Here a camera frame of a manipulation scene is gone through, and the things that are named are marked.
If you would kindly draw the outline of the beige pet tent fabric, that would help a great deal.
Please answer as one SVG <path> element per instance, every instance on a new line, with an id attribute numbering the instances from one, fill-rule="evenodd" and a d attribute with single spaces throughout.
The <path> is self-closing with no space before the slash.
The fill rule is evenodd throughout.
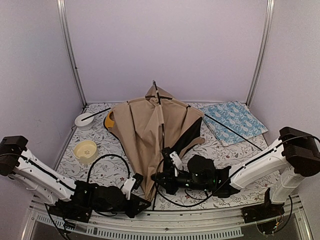
<path id="1" fill-rule="evenodd" d="M 201 137 L 204 113 L 174 98 L 158 87 L 163 117 L 159 116 L 158 99 L 152 85 L 144 97 L 128 100 L 112 107 L 115 127 L 110 132 L 122 146 L 135 173 L 143 176 L 140 185 L 144 198 L 155 196 L 154 181 L 161 153 L 161 126 L 164 122 L 164 148 L 169 147 L 182 158 L 192 147 L 205 142 Z"/>

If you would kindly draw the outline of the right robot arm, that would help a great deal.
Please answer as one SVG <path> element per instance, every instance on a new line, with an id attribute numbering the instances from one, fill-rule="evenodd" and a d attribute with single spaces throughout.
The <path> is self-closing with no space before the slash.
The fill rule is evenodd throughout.
<path id="1" fill-rule="evenodd" d="M 222 199 L 283 169 L 279 182 L 265 192 L 267 200 L 258 208 L 262 218 L 269 218 L 303 179 L 320 172 L 318 137 L 292 127 L 284 127 L 279 133 L 279 138 L 257 155 L 221 169 L 212 159 L 195 154 L 188 160 L 187 170 L 183 170 L 178 166 L 177 154 L 167 147 L 151 179 L 169 195 L 185 188 L 210 192 L 212 197 Z"/>

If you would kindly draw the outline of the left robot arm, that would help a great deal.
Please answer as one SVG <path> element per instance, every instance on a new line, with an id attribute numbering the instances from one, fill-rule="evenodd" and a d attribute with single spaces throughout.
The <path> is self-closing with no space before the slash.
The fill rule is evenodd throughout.
<path id="1" fill-rule="evenodd" d="M 5 136 L 0 142 L 0 174 L 25 184 L 49 205 L 49 213 L 68 220 L 88 223 L 92 212 L 125 214 L 129 218 L 151 206 L 132 193 L 143 176 L 136 173 L 122 187 L 103 186 L 88 180 L 63 176 L 41 162 L 27 148 L 21 135 Z"/>

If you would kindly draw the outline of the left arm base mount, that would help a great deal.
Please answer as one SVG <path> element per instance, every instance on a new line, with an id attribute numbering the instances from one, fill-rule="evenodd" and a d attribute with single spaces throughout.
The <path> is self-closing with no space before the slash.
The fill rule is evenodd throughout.
<path id="1" fill-rule="evenodd" d="M 88 223 L 92 214 L 92 209 L 73 201 L 58 200 L 55 205 L 49 205 L 49 213 L 67 220 L 74 220 Z"/>

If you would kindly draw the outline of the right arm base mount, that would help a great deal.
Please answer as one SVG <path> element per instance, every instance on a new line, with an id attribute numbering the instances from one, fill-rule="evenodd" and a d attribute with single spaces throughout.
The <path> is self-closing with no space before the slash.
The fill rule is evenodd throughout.
<path id="1" fill-rule="evenodd" d="M 278 217 L 285 213 L 284 203 L 274 204 L 270 197 L 271 189 L 268 188 L 264 193 L 264 202 L 257 205 L 243 207 L 241 213 L 244 222 L 252 223 L 256 221 L 261 221 L 269 218 Z"/>

